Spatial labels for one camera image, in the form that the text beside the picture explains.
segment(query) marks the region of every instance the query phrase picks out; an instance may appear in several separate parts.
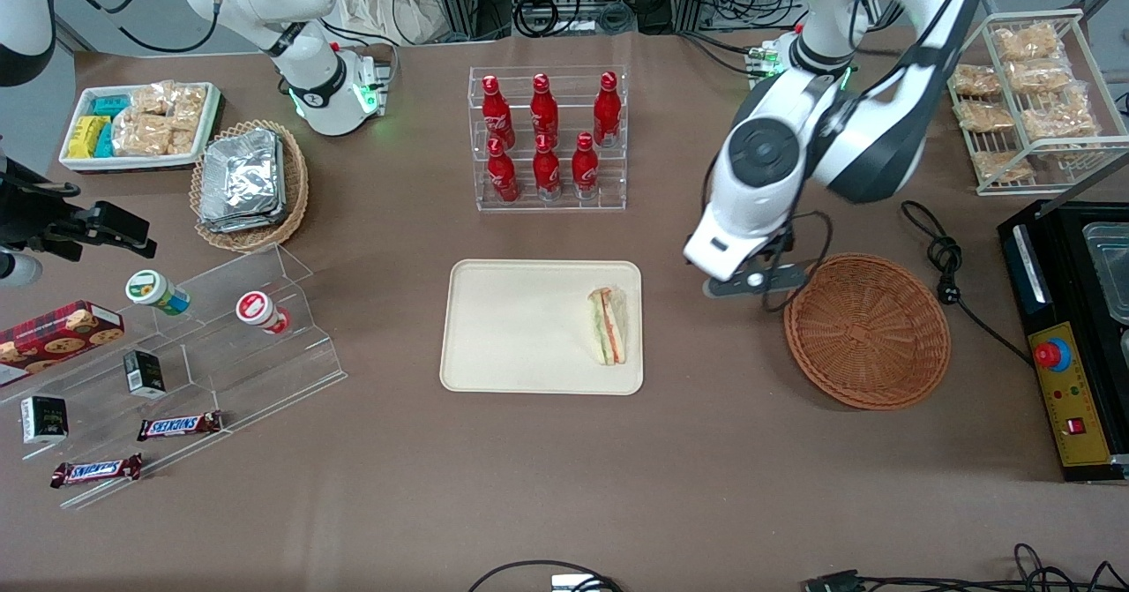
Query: sandwich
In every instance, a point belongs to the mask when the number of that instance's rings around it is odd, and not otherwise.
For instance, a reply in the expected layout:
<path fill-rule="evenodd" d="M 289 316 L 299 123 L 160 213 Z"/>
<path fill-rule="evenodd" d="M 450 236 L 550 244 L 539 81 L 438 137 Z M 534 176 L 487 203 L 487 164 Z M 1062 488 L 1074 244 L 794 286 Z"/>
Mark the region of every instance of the sandwich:
<path fill-rule="evenodd" d="M 618 288 L 597 288 L 588 295 L 592 328 L 596 336 L 596 358 L 601 365 L 621 365 L 627 359 L 623 322 L 627 296 Z"/>

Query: wicker basket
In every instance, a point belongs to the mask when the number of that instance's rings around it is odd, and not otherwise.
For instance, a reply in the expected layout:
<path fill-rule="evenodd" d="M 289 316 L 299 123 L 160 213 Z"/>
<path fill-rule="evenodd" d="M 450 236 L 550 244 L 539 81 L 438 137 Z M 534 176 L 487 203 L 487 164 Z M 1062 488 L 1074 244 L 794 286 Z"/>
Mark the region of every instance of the wicker basket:
<path fill-rule="evenodd" d="M 231 138 L 257 127 L 269 129 L 282 138 L 282 169 L 286 171 L 286 199 L 290 211 L 282 224 L 278 226 L 251 227 L 251 229 L 236 233 L 212 233 L 202 224 L 196 224 L 196 234 L 217 249 L 248 253 L 266 244 L 281 244 L 289 240 L 290 235 L 294 235 L 301 224 L 301 218 L 306 216 L 306 203 L 309 201 L 309 175 L 306 172 L 306 158 L 303 157 L 294 134 L 290 134 L 286 127 L 254 119 L 251 122 L 240 122 L 222 130 L 216 134 L 216 139 Z M 195 212 L 196 217 L 200 216 L 200 181 L 203 173 L 203 162 L 202 155 L 196 158 L 196 166 L 192 169 L 192 190 L 189 192 L 189 206 L 192 207 L 192 212 Z"/>
<path fill-rule="evenodd" d="M 815 386 L 860 409 L 925 400 L 948 368 L 948 323 L 903 267 L 832 256 L 785 313 L 788 347 Z"/>

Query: yellow control panel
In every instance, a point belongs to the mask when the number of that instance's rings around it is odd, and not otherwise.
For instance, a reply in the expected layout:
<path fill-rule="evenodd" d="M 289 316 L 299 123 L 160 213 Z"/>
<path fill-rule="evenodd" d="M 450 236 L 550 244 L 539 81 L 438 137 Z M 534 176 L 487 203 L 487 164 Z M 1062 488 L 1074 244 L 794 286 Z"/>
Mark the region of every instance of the yellow control panel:
<path fill-rule="evenodd" d="M 1094 409 L 1086 373 L 1078 360 L 1070 323 L 1029 336 L 1027 340 L 1034 352 L 1039 385 L 1062 465 L 1108 464 L 1110 449 Z"/>

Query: aluminum foil package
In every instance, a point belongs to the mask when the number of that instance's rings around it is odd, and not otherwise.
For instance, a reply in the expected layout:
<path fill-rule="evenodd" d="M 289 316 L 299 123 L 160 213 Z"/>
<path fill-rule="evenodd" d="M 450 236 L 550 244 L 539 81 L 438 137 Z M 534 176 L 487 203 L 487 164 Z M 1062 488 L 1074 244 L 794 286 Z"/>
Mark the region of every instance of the aluminum foil package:
<path fill-rule="evenodd" d="M 201 225 L 234 233 L 286 219 L 282 162 L 282 140 L 261 127 L 210 142 L 201 175 Z"/>

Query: table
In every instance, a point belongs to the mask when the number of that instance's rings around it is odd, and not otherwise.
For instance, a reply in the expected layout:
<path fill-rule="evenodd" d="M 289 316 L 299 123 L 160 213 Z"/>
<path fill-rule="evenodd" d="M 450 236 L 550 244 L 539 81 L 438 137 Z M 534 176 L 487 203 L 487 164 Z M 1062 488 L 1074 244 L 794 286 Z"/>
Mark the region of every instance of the table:
<path fill-rule="evenodd" d="M 767 33 L 735 34 L 759 42 Z M 878 34 L 872 46 L 902 42 Z M 164 78 L 210 80 L 226 125 L 274 119 L 301 145 L 309 211 L 287 247 L 315 277 L 314 316 L 350 378 L 90 508 L 37 496 L 49 476 L 0 436 L 0 586 L 17 592 L 464 590 L 525 558 L 596 568 L 638 592 L 797 589 L 864 574 L 1012 574 L 1026 541 L 1088 575 L 1129 554 L 1126 491 L 1058 478 L 1034 376 L 948 311 L 953 359 L 934 395 L 884 413 L 841 407 L 788 354 L 781 319 L 755 301 L 710 301 L 682 243 L 702 174 L 746 93 L 675 37 L 625 34 L 421 46 L 402 53 L 387 117 L 343 138 L 303 125 L 261 54 L 77 58 L 79 89 Z M 467 159 L 469 66 L 629 62 L 631 179 L 621 214 L 475 211 Z M 891 59 L 861 58 L 874 79 Z M 676 129 L 684 123 L 686 129 Z M 192 230 L 189 175 L 52 176 L 152 221 L 155 268 L 186 279 L 233 255 Z M 929 287 L 926 240 L 902 197 L 931 207 L 965 251 L 968 303 L 1022 342 L 997 224 L 1025 198 L 978 198 L 947 104 L 899 198 L 854 207 L 809 189 L 800 210 L 834 218 L 832 252 L 903 263 Z M 1118 177 L 1093 199 L 1115 197 Z M 798 223 L 795 259 L 819 223 Z M 630 260 L 644 276 L 646 381 L 628 398 L 452 393 L 439 345 L 453 263 L 482 259 Z M 11 324 L 73 298 L 125 305 L 148 265 L 113 249 L 45 259 L 43 280 L 3 293 Z M 546 590 L 548 571 L 491 590 Z"/>

